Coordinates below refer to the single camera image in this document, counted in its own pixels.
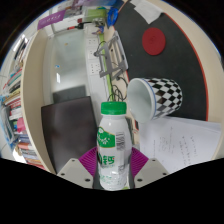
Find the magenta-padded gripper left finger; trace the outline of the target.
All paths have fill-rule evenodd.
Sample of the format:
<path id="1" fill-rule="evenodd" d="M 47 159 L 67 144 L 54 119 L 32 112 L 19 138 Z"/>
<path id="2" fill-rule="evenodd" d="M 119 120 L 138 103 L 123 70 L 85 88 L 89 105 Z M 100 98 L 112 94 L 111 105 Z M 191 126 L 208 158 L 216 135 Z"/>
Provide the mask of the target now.
<path id="1" fill-rule="evenodd" d="M 58 176 L 84 188 L 93 188 L 97 170 L 97 148 L 84 153 L 79 159 L 71 158 Z"/>

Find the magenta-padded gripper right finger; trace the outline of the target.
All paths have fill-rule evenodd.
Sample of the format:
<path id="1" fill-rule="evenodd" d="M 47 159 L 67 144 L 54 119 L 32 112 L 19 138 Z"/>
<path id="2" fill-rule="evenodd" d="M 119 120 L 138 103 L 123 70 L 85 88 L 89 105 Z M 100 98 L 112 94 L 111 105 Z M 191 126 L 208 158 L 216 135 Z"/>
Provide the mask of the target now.
<path id="1" fill-rule="evenodd" d="M 169 172 L 156 158 L 149 159 L 138 149 L 132 148 L 129 171 L 131 189 L 146 186 L 168 174 Z"/>

